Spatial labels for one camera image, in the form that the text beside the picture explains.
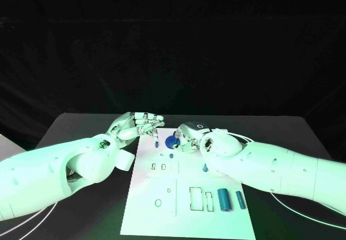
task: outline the black backdrop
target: black backdrop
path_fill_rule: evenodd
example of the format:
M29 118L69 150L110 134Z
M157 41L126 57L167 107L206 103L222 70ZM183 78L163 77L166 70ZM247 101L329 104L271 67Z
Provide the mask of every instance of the black backdrop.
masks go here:
M2 2L0 133L62 113L306 118L346 156L346 16L332 2Z

